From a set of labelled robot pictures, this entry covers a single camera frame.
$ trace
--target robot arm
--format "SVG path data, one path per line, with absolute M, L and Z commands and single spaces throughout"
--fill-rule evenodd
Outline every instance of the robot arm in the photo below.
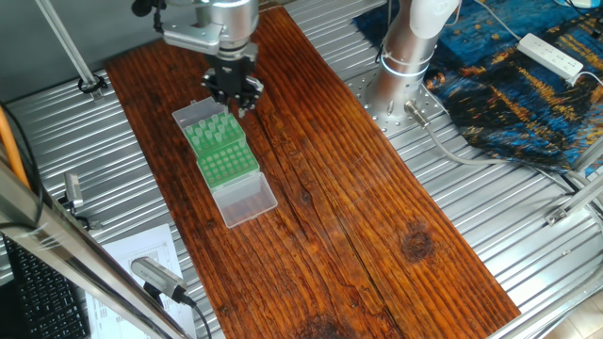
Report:
M 155 30 L 167 44 L 204 54 L 212 67 L 203 77 L 216 102 L 228 105 L 234 99 L 239 115 L 255 109 L 263 84 L 250 76 L 255 69 L 257 45 L 250 42 L 258 22 L 258 0 L 167 0 L 171 6 L 195 7 L 199 27 L 163 23 Z M 132 9 L 138 16 L 162 7 L 163 1 L 137 0 Z
M 161 24 L 155 15 L 155 30 L 163 33 L 167 44 L 205 55 L 211 65 L 202 86 L 216 102 L 227 105 L 235 99 L 239 116 L 255 108 L 264 89 L 250 76 L 255 68 L 257 46 L 250 42 L 258 22 L 258 0 L 167 0 L 173 6 L 193 6 L 199 27 L 188 24 Z M 429 66 L 437 39 L 446 20 L 460 0 L 399 0 L 400 13 L 391 24 L 383 44 L 382 67 L 370 84 L 371 110 L 391 114 L 395 106 L 412 102 Z M 164 0 L 137 0 L 137 4 L 163 7 Z

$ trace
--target wood grain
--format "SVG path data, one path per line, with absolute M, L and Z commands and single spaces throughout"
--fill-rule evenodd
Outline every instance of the wood grain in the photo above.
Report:
M 279 205 L 227 229 L 171 113 L 203 57 L 163 41 L 107 71 L 229 338 L 483 338 L 519 315 L 283 8 L 260 16 L 240 121 Z

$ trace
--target clear plastic box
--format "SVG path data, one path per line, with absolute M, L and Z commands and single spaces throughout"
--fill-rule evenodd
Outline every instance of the clear plastic box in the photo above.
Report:
M 199 103 L 193 101 L 190 106 L 177 110 L 172 115 L 191 148 L 195 150 L 187 136 L 186 128 L 199 123 L 200 120 L 208 119 L 212 115 L 223 113 L 224 108 L 224 105 L 216 103 L 212 98 L 207 98 Z M 208 182 L 205 183 L 210 187 L 212 197 L 228 228 L 235 227 L 249 219 L 257 218 L 257 216 L 278 204 L 264 173 L 261 171 L 252 171 L 213 189 L 211 189 Z

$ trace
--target paper sheet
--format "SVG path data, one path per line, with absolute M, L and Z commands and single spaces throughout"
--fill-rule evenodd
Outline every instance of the paper sheet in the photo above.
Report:
M 182 277 L 176 248 L 171 239 L 169 225 L 161 225 L 140 234 L 104 245 L 103 248 L 128 272 L 140 286 L 144 280 L 132 273 L 130 264 L 134 259 L 149 256 L 170 271 Z M 170 316 L 192 337 L 196 338 L 192 310 L 161 295 L 163 307 Z M 106 307 L 90 294 L 86 294 L 90 334 L 92 339 L 144 339 L 148 336 L 127 320 Z

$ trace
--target blue patterned cloth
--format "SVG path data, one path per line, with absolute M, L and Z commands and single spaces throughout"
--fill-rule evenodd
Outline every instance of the blue patterned cloth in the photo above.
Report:
M 398 1 L 393 5 L 396 13 Z M 598 9 L 588 18 L 550 0 L 488 0 L 486 5 L 520 37 L 539 36 L 582 62 L 584 71 L 603 73 L 603 43 L 590 35 Z M 354 21 L 378 46 L 386 18 L 383 6 Z M 566 172 L 603 134 L 603 88 L 591 77 L 567 87 L 518 52 L 516 44 L 485 8 L 464 0 L 458 23 L 440 36 L 428 85 L 472 146 L 493 157 Z M 597 161 L 587 174 L 601 164 Z

